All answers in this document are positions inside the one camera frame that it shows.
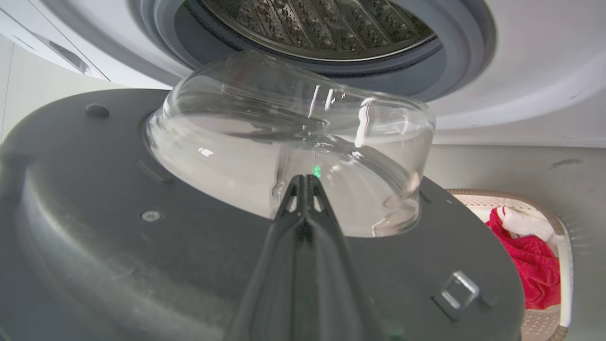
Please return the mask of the white garment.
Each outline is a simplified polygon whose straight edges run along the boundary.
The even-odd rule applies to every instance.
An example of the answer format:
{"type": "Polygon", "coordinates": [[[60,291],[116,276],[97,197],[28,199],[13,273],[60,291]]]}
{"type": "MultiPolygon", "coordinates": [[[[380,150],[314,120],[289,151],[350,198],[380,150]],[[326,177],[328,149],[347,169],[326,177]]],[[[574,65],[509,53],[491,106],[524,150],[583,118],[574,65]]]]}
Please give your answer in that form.
{"type": "Polygon", "coordinates": [[[543,216],[520,212],[513,208],[502,206],[494,209],[502,227],[509,233],[518,236],[534,235],[544,242],[550,241],[555,236],[552,225],[543,216]]]}

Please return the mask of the red garment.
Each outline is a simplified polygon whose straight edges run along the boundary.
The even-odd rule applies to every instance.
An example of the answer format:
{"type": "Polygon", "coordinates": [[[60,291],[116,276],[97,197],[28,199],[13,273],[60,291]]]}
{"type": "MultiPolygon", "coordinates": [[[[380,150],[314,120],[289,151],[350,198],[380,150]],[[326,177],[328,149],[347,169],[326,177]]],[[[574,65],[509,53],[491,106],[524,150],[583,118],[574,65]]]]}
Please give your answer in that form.
{"type": "Polygon", "coordinates": [[[486,225],[502,243],[517,268],[526,309],[547,309],[561,303],[559,259],[548,242],[534,235],[506,231],[493,208],[486,225]]]}

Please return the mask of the white washing machine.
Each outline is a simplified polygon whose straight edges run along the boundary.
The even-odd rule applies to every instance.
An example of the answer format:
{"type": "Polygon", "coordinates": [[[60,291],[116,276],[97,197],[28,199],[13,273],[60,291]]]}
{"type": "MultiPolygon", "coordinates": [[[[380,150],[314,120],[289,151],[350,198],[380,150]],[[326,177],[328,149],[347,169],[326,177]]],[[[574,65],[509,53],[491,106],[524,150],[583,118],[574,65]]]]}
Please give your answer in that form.
{"type": "Polygon", "coordinates": [[[257,51],[424,101],[437,144],[606,148],[606,0],[0,0],[0,35],[163,90],[257,51]]]}

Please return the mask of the grey washing machine door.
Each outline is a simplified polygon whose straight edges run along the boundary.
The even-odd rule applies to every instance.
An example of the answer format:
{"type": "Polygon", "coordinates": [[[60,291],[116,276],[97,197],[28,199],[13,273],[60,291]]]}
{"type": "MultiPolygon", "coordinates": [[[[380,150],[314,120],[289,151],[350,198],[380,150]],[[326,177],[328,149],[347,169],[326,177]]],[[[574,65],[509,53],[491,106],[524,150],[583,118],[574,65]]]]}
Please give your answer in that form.
{"type": "MultiPolygon", "coordinates": [[[[248,51],[47,104],[0,144],[0,341],[224,341],[292,177],[320,179],[385,341],[521,341],[497,237],[424,178],[410,97],[248,51]]],[[[292,341],[320,341],[296,229],[292,341]]]]}

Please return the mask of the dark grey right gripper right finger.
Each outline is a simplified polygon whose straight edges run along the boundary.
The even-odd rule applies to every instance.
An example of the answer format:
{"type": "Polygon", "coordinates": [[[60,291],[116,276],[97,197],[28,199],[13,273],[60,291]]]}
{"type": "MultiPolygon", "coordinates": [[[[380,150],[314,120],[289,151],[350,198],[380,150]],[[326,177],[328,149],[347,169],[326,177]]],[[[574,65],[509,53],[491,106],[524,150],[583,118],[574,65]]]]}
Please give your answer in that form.
{"type": "Polygon", "coordinates": [[[314,175],[303,176],[303,217],[314,250],[320,341],[385,341],[346,237],[314,175]]]}

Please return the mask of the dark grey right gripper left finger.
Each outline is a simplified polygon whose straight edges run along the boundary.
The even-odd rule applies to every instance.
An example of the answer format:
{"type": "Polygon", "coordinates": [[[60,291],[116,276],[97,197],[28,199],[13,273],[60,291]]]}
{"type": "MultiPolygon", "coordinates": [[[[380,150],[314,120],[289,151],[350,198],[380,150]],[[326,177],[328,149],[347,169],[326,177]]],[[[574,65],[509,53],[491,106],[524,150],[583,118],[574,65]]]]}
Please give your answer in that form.
{"type": "Polygon", "coordinates": [[[292,341],[303,175],[292,177],[224,341],[292,341]]]}

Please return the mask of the white laundry basket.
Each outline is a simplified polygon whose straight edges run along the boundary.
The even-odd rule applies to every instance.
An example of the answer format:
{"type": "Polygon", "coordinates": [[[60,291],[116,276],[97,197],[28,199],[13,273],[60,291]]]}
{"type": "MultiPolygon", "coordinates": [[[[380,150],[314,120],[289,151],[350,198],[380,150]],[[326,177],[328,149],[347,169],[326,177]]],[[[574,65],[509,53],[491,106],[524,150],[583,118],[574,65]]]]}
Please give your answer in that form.
{"type": "Polygon", "coordinates": [[[548,241],[559,259],[561,303],[547,309],[526,309],[521,324],[521,341],[564,341],[569,332],[573,305],[573,256],[569,233],[557,215],[535,199],[509,192],[452,188],[450,194],[486,224],[493,208],[507,206],[520,212],[543,216],[555,236],[548,241]]]}

